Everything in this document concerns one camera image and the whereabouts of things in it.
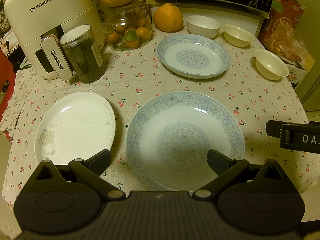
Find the white Changhong air fryer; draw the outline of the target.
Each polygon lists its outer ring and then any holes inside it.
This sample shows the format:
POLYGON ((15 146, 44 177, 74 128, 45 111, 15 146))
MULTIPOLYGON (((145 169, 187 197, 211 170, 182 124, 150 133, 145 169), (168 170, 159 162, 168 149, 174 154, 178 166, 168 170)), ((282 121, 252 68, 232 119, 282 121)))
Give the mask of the white Changhong air fryer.
POLYGON ((49 34, 60 38, 71 29, 89 24, 99 49, 105 38, 97 32, 100 17, 94 0, 6 0, 4 10, 18 42, 37 74, 46 79, 57 79, 41 41, 49 34))

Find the white bowl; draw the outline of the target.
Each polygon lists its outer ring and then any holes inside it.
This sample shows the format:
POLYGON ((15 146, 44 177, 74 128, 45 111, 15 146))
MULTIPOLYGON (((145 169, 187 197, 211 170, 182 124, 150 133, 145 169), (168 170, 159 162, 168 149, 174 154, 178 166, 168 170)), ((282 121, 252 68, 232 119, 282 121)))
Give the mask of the white bowl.
POLYGON ((218 35, 221 24, 207 16, 192 15, 187 18, 187 28, 191 34, 214 38, 218 35))

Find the red gift box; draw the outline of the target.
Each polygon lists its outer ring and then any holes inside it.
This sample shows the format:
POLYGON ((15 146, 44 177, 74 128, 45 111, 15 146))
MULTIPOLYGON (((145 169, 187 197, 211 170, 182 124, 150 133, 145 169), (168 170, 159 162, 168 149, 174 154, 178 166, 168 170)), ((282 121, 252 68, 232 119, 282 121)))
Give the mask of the red gift box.
POLYGON ((299 20, 301 19, 306 7, 301 5, 297 0, 277 0, 281 3, 282 12, 271 9, 270 18, 266 20, 266 23, 262 27, 258 38, 260 42, 267 46, 267 43, 271 40, 271 35, 276 30, 278 25, 286 25, 295 29, 299 20))

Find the cream bowl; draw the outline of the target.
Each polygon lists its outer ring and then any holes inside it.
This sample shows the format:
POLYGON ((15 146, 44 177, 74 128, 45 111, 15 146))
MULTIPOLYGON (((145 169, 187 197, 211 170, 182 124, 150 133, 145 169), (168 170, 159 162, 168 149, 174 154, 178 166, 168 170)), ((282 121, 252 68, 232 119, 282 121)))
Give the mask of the cream bowl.
POLYGON ((277 81, 289 75, 287 65, 274 53, 265 49, 257 49, 254 56, 256 67, 264 78, 277 81))
POLYGON ((254 40, 251 33, 236 25, 224 24, 222 30, 226 41, 236 47, 245 47, 254 40))

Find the orange citrus on table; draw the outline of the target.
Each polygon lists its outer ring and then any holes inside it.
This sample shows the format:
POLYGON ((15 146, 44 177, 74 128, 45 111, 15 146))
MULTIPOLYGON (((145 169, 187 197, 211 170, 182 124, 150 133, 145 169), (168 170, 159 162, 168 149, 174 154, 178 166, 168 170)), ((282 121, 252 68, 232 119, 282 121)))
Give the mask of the orange citrus on table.
POLYGON ((153 15, 153 21, 155 27, 164 32, 178 31, 183 27, 182 13, 171 3, 165 3, 158 8, 153 15))

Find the large blue patterned plate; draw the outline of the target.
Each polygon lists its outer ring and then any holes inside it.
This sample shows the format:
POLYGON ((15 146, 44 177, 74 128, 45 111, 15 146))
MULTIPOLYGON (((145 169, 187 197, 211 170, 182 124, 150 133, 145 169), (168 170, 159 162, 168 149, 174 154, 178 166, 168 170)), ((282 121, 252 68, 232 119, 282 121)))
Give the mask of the large blue patterned plate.
POLYGON ((150 100, 131 120, 125 139, 133 174, 152 191, 195 191, 215 179, 207 164, 210 149, 243 157, 244 135, 222 103, 196 92, 150 100))

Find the white refrigerator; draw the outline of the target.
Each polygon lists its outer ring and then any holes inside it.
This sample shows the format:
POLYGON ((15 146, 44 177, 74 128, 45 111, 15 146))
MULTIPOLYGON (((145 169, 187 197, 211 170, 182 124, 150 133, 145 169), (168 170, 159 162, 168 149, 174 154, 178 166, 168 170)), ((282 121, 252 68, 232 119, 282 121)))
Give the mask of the white refrigerator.
POLYGON ((305 111, 319 110, 319 0, 297 0, 306 7, 296 31, 307 48, 303 79, 295 87, 305 111))

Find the plastic jar of dark tea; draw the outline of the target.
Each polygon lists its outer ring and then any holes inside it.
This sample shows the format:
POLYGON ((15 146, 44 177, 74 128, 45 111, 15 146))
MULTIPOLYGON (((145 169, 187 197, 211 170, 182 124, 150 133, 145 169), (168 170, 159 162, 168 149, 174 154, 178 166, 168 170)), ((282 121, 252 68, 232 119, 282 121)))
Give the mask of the plastic jar of dark tea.
POLYGON ((69 65, 82 83, 93 83, 105 73, 103 58, 89 24, 66 32, 59 43, 69 65))

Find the plastic bag of oranges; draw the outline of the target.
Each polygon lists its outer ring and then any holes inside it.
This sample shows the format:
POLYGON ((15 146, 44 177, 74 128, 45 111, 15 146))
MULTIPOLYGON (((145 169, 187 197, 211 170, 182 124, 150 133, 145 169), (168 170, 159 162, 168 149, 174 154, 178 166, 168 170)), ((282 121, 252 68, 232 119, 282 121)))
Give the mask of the plastic bag of oranges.
POLYGON ((289 25, 278 23, 270 37, 264 39, 265 47, 292 62, 305 60, 307 48, 301 36, 289 25))

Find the black white cardboard box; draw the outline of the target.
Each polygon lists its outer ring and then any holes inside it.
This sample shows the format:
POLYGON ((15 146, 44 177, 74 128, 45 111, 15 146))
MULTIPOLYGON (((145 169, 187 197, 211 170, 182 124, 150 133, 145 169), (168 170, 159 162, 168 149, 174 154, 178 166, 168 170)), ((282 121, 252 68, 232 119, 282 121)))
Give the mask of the black white cardboard box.
POLYGON ((297 85, 313 67, 315 60, 309 53, 306 53, 305 59, 302 61, 292 62, 288 59, 284 59, 284 62, 289 69, 289 75, 286 77, 287 80, 297 85))

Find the white plate with grey rose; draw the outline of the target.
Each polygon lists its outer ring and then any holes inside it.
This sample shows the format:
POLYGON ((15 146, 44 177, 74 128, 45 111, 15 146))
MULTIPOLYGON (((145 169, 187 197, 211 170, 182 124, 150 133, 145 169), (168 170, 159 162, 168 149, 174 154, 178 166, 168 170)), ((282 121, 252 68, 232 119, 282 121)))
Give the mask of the white plate with grey rose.
POLYGON ((111 104, 99 94, 77 92, 56 102, 44 115, 35 135, 36 161, 66 165, 110 150, 116 133, 111 104))

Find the glass jar of kumquats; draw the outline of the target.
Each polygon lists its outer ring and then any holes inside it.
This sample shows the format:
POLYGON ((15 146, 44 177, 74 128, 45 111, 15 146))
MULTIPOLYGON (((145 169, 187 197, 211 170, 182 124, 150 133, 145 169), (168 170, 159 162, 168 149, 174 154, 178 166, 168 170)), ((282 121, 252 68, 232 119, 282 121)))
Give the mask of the glass jar of kumquats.
POLYGON ((106 42, 114 50, 139 48, 151 38, 149 9, 145 2, 139 0, 107 8, 103 24, 106 42))

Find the cherry print tablecloth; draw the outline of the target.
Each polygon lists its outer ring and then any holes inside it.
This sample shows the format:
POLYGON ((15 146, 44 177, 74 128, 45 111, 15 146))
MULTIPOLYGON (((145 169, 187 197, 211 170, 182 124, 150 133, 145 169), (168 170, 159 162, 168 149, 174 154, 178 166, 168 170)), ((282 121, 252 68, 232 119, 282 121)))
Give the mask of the cherry print tablecloth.
POLYGON ((34 141, 37 128, 50 107, 68 94, 88 91, 106 98, 114 109, 116 136, 111 171, 114 185, 131 191, 141 189, 126 162, 124 137, 136 111, 156 96, 171 91, 206 94, 226 106, 235 116, 245 138, 245 158, 261 164, 275 159, 292 179, 299 192, 313 187, 319 178, 319 157, 303 151, 282 150, 276 138, 265 132, 268 120, 306 123, 308 118, 291 83, 286 79, 271 82, 255 67, 254 53, 262 48, 254 40, 246 48, 231 46, 223 35, 216 37, 229 55, 231 65, 222 75, 207 80, 192 80, 169 71, 157 55, 157 44, 167 34, 153 31, 149 43, 131 51, 106 49, 105 75, 90 85, 76 81, 48 81, 33 68, 16 74, 15 90, 1 120, 1 130, 11 135, 11 150, 1 194, 12 205, 36 167, 34 141))

